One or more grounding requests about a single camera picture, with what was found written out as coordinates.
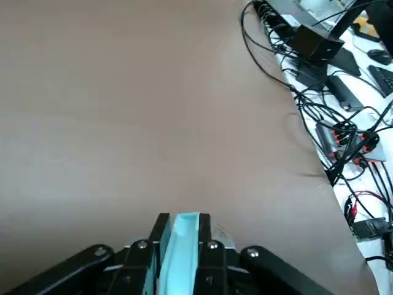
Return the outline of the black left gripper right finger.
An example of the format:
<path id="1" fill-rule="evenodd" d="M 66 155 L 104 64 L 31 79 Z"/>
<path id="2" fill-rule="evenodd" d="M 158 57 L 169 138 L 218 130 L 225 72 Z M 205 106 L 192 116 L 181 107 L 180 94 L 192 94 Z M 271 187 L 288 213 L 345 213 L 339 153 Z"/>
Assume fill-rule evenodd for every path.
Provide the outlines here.
<path id="1" fill-rule="evenodd" d="M 212 237 L 211 216 L 199 215 L 199 253 L 193 294 L 330 294 L 258 245 L 237 252 Z"/>

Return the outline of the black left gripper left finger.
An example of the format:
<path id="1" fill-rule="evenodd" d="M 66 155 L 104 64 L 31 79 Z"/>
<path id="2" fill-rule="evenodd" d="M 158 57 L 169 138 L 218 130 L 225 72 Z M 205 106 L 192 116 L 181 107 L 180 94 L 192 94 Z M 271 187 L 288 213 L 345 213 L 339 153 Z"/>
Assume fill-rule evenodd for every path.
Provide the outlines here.
<path id="1" fill-rule="evenodd" d="M 160 213 L 147 239 L 115 252 L 96 244 L 8 291 L 8 294 L 154 294 L 170 236 Z"/>

